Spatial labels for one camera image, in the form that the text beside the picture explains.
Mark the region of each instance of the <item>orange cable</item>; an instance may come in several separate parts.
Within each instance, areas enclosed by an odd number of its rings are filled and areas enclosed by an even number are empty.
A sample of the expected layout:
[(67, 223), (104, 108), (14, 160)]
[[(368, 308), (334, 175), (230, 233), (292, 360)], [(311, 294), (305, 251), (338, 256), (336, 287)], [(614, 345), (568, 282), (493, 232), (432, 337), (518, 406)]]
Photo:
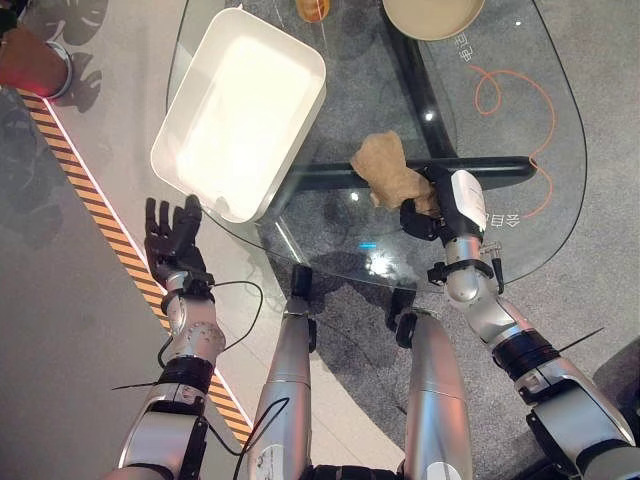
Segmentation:
[[(540, 85), (538, 85), (536, 82), (531, 80), (529, 77), (522, 75), (520, 73), (514, 72), (513, 70), (494, 70), (492, 72), (486, 72), (482, 68), (477, 67), (475, 65), (471, 65), (470, 67), (476, 72), (479, 72), (482, 74), (482, 78), (478, 82), (478, 85), (476, 85), (476, 91), (473, 97), (473, 104), (476, 107), (476, 110), (478, 111), (478, 113), (480, 113), (481, 115), (484, 115), (484, 116), (493, 115), (500, 109), (500, 106), (502, 105), (502, 90), (500, 89), (500, 85), (498, 85), (498, 82), (495, 80), (495, 78), (493, 78), (495, 75), (499, 75), (499, 74), (511, 75), (513, 77), (524, 80), (525, 82), (533, 86), (536, 90), (538, 90), (538, 92), (540, 92), (542, 97), (547, 102), (547, 106), (549, 107), (549, 112), (551, 113), (551, 127), (549, 128), (549, 133), (547, 134), (547, 138), (545, 139), (544, 143), (542, 143), (542, 145), (540, 145), (538, 148), (536, 148), (533, 152), (529, 154), (529, 163), (533, 166), (533, 168), (538, 170), (545, 177), (545, 179), (549, 184), (549, 189), (547, 191), (547, 195), (544, 201), (534, 210), (527, 213), (526, 215), (523, 215), (523, 218), (533, 217), (534, 215), (537, 215), (547, 207), (547, 205), (551, 201), (551, 196), (553, 195), (553, 180), (551, 178), (551, 175), (549, 175), (544, 168), (538, 165), (538, 163), (535, 160), (535, 157), (540, 153), (542, 153), (542, 151), (545, 148), (547, 148), (547, 146), (551, 142), (551, 138), (553, 137), (553, 132), (555, 131), (555, 128), (556, 128), (556, 110), (553, 107), (553, 102), (551, 101), (551, 97), (547, 92), (545, 92), (545, 90)], [(496, 97), (497, 97), (496, 104), (490, 110), (483, 110), (482, 107), (480, 107), (480, 103), (479, 103), (480, 89), (482, 88), (482, 85), (484, 85), (484, 82), (486, 80), (489, 80), (492, 83), (493, 87), (496, 89)]]

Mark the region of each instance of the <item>red object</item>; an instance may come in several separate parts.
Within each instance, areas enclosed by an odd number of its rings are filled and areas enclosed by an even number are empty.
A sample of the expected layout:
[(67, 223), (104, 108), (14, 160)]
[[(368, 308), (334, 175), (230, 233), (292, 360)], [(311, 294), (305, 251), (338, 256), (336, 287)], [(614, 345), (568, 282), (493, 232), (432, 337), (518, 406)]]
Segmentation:
[(62, 88), (66, 79), (64, 61), (23, 25), (2, 36), (0, 85), (50, 97)]

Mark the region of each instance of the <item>brown cloth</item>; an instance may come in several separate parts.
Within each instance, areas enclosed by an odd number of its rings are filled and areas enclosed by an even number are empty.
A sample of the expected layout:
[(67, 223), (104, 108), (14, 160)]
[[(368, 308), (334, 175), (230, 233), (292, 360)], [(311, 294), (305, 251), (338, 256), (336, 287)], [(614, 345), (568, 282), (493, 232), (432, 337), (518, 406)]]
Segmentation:
[(439, 216), (435, 189), (426, 178), (407, 167), (402, 142), (393, 130), (365, 138), (351, 159), (351, 166), (369, 183), (376, 207), (391, 210), (413, 198), (416, 212)]

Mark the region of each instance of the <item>gray carpet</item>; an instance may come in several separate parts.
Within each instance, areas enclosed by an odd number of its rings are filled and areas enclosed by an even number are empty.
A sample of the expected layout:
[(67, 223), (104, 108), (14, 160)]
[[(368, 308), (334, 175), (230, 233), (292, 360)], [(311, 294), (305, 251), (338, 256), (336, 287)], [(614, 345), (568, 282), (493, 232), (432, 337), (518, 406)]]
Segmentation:
[[(509, 285), (505, 296), (557, 347), (605, 326), (566, 352), (593, 375), (640, 333), (639, 9), (634, 0), (545, 0), (539, 7), (584, 121), (587, 190), (566, 245), (542, 268)], [(273, 264), (286, 291), (290, 265), (277, 259)], [(320, 356), (402, 446), (410, 363), (384, 326), (389, 298), (385, 288), (317, 274), (312, 310)], [(469, 397), (476, 478), (507, 479), (542, 458), (524, 421), (527, 408), (464, 319), (438, 294), (420, 294), (415, 303), (439, 312), (456, 348)], [(637, 370), (637, 363), (625, 358)], [(596, 380), (606, 383), (610, 375), (601, 372)]]

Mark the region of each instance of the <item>metal cylinder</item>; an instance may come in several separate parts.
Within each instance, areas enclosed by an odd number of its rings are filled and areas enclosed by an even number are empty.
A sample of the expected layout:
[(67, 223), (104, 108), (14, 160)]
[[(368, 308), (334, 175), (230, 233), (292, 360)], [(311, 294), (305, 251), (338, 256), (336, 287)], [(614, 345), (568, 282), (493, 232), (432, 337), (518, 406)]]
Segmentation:
[(411, 353), (404, 477), (471, 480), (464, 384), (453, 347), (435, 318), (418, 316)]

